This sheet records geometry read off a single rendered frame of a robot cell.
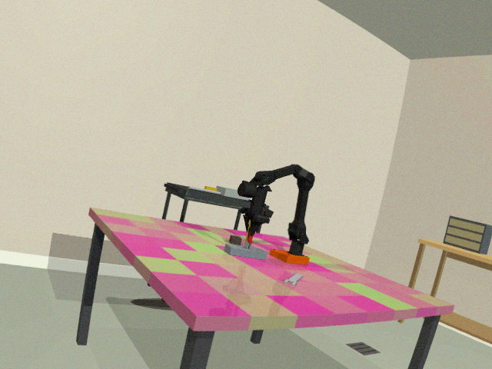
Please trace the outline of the grey two-pronged flat bar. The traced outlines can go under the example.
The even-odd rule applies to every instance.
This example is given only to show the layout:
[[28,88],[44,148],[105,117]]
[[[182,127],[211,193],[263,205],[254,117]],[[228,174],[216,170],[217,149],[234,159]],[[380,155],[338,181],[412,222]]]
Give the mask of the grey two-pronged flat bar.
[[302,277],[303,277],[303,275],[296,273],[296,274],[295,274],[294,276],[292,276],[291,278],[286,279],[286,280],[284,281],[284,283],[292,282],[292,284],[291,284],[291,285],[294,285],[294,286],[295,286],[295,285],[297,284],[297,281],[298,281],[298,280],[300,280]]

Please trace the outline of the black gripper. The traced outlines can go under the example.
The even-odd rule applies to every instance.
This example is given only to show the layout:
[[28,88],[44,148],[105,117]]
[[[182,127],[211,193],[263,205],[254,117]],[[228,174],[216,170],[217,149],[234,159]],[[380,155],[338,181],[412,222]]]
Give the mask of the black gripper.
[[250,200],[250,208],[242,208],[240,213],[244,213],[244,223],[246,227],[246,232],[248,233],[249,220],[251,220],[251,235],[254,236],[256,230],[260,225],[266,223],[269,224],[270,218],[266,215],[261,214],[264,206],[266,206],[265,201],[260,201],[252,198]]

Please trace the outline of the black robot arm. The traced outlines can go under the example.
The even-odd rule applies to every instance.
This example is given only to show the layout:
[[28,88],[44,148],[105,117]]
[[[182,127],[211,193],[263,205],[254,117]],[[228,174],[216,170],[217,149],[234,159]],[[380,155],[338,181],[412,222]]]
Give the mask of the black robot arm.
[[238,187],[238,195],[265,201],[268,191],[272,192],[268,185],[288,175],[293,175],[298,180],[299,194],[294,221],[289,223],[288,237],[291,240],[291,245],[287,253],[304,256],[304,245],[309,242],[304,217],[308,193],[314,185],[315,176],[313,173],[294,164],[273,171],[258,171],[249,182],[242,181]]

